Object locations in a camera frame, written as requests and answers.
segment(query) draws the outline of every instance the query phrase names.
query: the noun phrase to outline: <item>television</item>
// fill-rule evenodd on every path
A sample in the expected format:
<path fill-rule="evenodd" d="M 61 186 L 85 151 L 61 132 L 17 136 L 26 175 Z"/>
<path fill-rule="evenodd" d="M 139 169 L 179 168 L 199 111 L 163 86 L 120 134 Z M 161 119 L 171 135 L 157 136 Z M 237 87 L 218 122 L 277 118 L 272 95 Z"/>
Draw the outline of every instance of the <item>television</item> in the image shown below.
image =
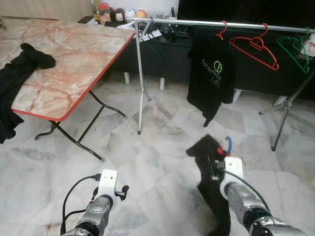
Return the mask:
<path fill-rule="evenodd" d="M 315 0 L 179 0 L 178 19 L 313 29 Z"/>

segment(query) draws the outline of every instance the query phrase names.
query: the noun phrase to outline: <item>clothes hanger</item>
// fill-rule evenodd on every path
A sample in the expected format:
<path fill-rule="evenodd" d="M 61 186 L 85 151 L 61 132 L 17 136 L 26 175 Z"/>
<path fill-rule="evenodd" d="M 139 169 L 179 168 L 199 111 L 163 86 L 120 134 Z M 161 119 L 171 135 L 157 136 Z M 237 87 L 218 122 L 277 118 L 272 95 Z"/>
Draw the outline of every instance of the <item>clothes hanger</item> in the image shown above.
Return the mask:
<path fill-rule="evenodd" d="M 300 67 L 300 69 L 304 72 L 304 74 L 307 74 L 310 70 L 309 68 L 309 56 L 306 53 L 306 49 L 304 47 L 304 40 L 308 39 L 310 37 L 310 29 L 307 28 L 307 32 L 306 35 L 304 37 L 301 38 L 295 38 L 295 37 L 290 37 L 290 36 L 285 36 L 285 37 L 280 37 L 277 39 L 277 44 L 283 49 L 285 50 L 286 53 L 289 54 L 289 56 L 294 60 L 294 62 Z M 291 52 L 289 52 L 289 50 L 287 48 L 285 48 L 285 46 L 282 44 L 283 40 L 293 40 L 292 43 L 292 47 L 298 52 L 301 53 L 301 50 L 303 50 L 303 55 L 305 56 L 306 59 L 306 63 L 304 65 L 301 65 L 297 59 L 295 58 L 294 55 L 291 54 Z"/>
<path fill-rule="evenodd" d="M 262 25 L 265 26 L 266 29 L 265 29 L 265 32 L 262 33 L 260 36 L 257 36 L 257 37 L 254 37 L 254 38 L 248 38 L 248 37 L 241 37 L 241 36 L 239 36 L 239 37 L 231 38 L 229 43 L 230 43 L 233 47 L 235 47 L 235 48 L 237 48 L 238 50 L 240 50 L 241 52 L 245 53 L 247 56 L 249 56 L 249 57 L 255 59 L 256 61 L 260 62 L 261 64 L 263 64 L 263 65 L 265 65 L 265 66 L 267 66 L 268 68 L 277 71 L 277 70 L 279 70 L 279 68 L 280 68 L 280 67 L 279 67 L 279 64 L 277 63 L 277 59 L 276 59 L 276 57 L 273 55 L 273 53 L 265 46 L 265 43 L 264 43 L 264 41 L 262 40 L 262 36 L 266 35 L 267 32 L 268 32 L 268 25 L 267 25 L 266 23 L 263 23 Z M 237 46 L 237 45 L 235 44 L 235 41 L 236 41 L 237 39 L 241 39 L 241 40 L 243 40 L 243 41 L 244 41 L 244 40 L 245 40 L 245 41 L 249 41 L 249 44 L 250 44 L 253 48 L 257 49 L 257 50 L 260 51 L 260 52 L 263 51 L 263 50 L 267 51 L 267 52 L 270 54 L 270 56 L 273 58 L 274 63 L 273 63 L 272 65 L 267 64 L 266 62 L 264 62 L 264 61 L 258 59 L 257 57 L 253 56 L 253 55 L 250 54 L 249 52 L 246 52 L 244 49 L 240 48 L 239 46 Z"/>
<path fill-rule="evenodd" d="M 227 23 L 226 23 L 226 21 L 221 21 L 221 22 L 225 24 L 224 30 L 222 30 L 220 33 L 217 33 L 216 36 L 218 36 L 218 37 L 223 41 L 223 36 L 222 36 L 222 34 L 226 32 Z"/>

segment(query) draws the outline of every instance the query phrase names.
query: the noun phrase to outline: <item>red clothes hanger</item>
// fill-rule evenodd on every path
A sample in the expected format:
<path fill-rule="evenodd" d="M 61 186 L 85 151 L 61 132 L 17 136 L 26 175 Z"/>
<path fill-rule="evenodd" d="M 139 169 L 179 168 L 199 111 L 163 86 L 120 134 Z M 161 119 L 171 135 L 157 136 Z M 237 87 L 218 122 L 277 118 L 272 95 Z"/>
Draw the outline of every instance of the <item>red clothes hanger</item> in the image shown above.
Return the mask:
<path fill-rule="evenodd" d="M 248 55 L 248 56 L 250 56 L 251 58 L 255 59 L 256 61 L 260 62 L 261 64 L 263 64 L 263 65 L 269 67 L 270 69 L 275 70 L 275 71 L 276 71 L 276 70 L 279 70 L 280 67 L 279 67 L 279 64 L 277 63 L 276 57 L 275 57 L 275 56 L 273 55 L 273 53 L 265 46 L 264 41 L 263 41 L 262 38 L 261 38 L 262 36 L 264 36 L 264 35 L 267 34 L 267 32 L 268 32 L 268 25 L 265 24 L 265 23 L 263 23 L 262 25 L 266 27 L 266 30 L 265 30 L 265 32 L 262 33 L 260 36 L 254 37 L 254 38 L 247 38 L 247 37 L 235 37 L 235 38 L 231 38 L 231 39 L 230 39 L 230 44 L 231 44 L 232 46 L 234 46 L 235 48 L 237 48 L 238 50 L 240 50 L 241 52 L 245 53 L 246 55 Z M 251 45 L 252 47 L 256 48 L 257 50 L 259 50 L 260 52 L 263 51 L 263 50 L 266 50 L 266 51 L 270 54 L 270 56 L 273 58 L 274 63 L 273 63 L 272 65 L 269 65 L 269 64 L 267 64 L 266 62 L 264 62 L 264 61 L 258 59 L 257 57 L 253 56 L 252 54 L 246 52 L 244 49 L 240 48 L 239 46 L 237 46 L 237 45 L 235 44 L 235 40 L 237 40 L 237 39 L 242 39 L 242 40 L 247 40 L 247 41 L 249 41 L 250 45 Z"/>
<path fill-rule="evenodd" d="M 222 30 L 220 33 L 217 33 L 216 36 L 218 36 L 218 37 L 223 41 L 223 36 L 222 36 L 222 34 L 226 32 L 227 23 L 226 23 L 226 21 L 221 21 L 221 22 L 225 24 L 225 28 L 224 28 L 224 30 Z"/>

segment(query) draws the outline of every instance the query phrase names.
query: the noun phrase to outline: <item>red table edge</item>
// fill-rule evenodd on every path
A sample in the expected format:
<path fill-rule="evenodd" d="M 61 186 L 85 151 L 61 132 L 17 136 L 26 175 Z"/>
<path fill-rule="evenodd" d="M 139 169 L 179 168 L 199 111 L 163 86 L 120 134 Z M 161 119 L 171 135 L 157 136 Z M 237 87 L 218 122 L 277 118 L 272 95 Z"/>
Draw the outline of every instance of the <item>red table edge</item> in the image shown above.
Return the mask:
<path fill-rule="evenodd" d="M 95 80 L 90 84 L 90 86 L 84 91 L 84 93 L 79 97 L 79 99 L 72 105 L 72 107 L 68 110 L 68 112 L 60 118 L 51 118 L 51 117 L 46 117 L 46 116 L 41 116 L 37 114 L 33 114 L 30 112 L 24 112 L 16 109 L 12 109 L 12 111 L 16 113 L 21 113 L 24 115 L 32 116 L 32 117 L 37 117 L 37 118 L 42 118 L 46 120 L 52 120 L 52 121 L 64 121 L 67 119 L 67 117 L 72 113 L 72 111 L 77 107 L 77 105 L 85 98 L 85 96 L 88 94 L 88 92 L 94 87 L 94 85 L 99 81 L 99 79 L 105 74 L 107 69 L 114 63 L 116 58 L 122 53 L 122 51 L 126 48 L 126 46 L 130 43 L 130 41 L 133 39 L 135 35 L 135 32 L 130 36 L 128 41 L 124 44 L 124 46 L 116 53 L 116 55 L 111 59 L 111 61 L 107 64 L 107 66 L 100 72 L 100 74 L 95 78 Z"/>

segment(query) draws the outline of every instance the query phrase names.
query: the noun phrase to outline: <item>white wall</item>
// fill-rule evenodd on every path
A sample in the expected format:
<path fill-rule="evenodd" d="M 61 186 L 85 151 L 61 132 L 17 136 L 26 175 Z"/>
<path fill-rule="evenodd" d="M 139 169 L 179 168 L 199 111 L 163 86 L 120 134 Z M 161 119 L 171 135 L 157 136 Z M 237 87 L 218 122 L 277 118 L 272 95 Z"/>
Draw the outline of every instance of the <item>white wall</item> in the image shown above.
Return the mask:
<path fill-rule="evenodd" d="M 118 8 L 121 7 L 124 10 L 132 8 L 135 11 L 145 10 L 149 16 L 157 16 L 163 14 L 167 16 L 170 14 L 171 8 L 175 8 L 175 12 L 178 10 L 179 0 L 106 0 L 109 6 Z"/>

